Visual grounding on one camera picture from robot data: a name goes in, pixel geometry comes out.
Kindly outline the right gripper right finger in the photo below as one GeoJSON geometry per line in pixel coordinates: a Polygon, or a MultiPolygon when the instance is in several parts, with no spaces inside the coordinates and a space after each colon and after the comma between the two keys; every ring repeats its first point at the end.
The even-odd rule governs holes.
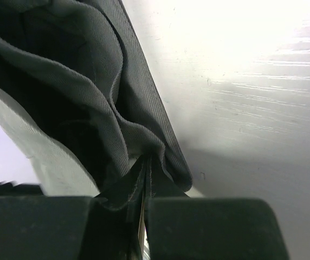
{"type": "Polygon", "coordinates": [[[173,231],[176,216],[170,209],[185,194],[164,172],[157,156],[146,163],[146,234],[151,259],[180,259],[178,234],[173,231]]]}

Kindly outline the grey skirt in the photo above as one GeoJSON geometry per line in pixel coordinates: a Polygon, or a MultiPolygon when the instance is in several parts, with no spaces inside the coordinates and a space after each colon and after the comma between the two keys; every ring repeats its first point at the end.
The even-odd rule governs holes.
{"type": "Polygon", "coordinates": [[[148,153],[192,187],[120,1],[0,1],[0,126],[50,196],[96,196],[148,153]]]}

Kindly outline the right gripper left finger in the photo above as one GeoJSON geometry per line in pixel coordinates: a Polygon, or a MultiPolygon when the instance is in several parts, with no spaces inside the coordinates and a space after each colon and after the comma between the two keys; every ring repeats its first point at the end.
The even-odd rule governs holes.
{"type": "Polygon", "coordinates": [[[142,259],[144,181],[142,155],[130,171],[95,199],[89,215],[90,259],[142,259]]]}

